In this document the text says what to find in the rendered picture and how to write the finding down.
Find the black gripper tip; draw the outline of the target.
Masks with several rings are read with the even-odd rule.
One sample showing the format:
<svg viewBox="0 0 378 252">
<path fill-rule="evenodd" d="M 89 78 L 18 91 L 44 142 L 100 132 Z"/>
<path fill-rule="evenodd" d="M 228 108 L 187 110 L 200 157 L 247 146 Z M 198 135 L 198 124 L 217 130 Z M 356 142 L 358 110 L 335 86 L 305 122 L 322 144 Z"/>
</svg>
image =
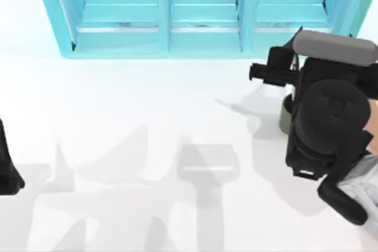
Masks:
<svg viewBox="0 0 378 252">
<path fill-rule="evenodd" d="M 24 187 L 25 181 L 11 159 L 4 124 L 0 119 L 0 196 L 16 195 Z"/>
</svg>

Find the dark grey-green cup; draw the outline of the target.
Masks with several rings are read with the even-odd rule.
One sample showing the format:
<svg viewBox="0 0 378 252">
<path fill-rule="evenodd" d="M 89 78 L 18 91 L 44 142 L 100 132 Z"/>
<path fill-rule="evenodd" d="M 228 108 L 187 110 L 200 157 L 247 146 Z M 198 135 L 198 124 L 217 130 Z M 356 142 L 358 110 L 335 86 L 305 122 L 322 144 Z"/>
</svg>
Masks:
<svg viewBox="0 0 378 252">
<path fill-rule="evenodd" d="M 279 114 L 279 129 L 286 135 L 289 135 L 291 127 L 293 101 L 293 94 L 285 96 L 282 101 L 281 111 Z"/>
</svg>

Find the light blue rack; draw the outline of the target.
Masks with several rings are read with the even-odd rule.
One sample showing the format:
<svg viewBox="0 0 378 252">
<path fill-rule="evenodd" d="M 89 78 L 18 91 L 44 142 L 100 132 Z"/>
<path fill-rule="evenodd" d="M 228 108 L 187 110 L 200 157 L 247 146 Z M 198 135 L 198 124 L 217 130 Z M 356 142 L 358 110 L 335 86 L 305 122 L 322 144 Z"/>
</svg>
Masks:
<svg viewBox="0 0 378 252">
<path fill-rule="evenodd" d="M 261 58 L 300 28 L 357 35 L 372 0 L 43 0 L 65 58 Z"/>
</svg>

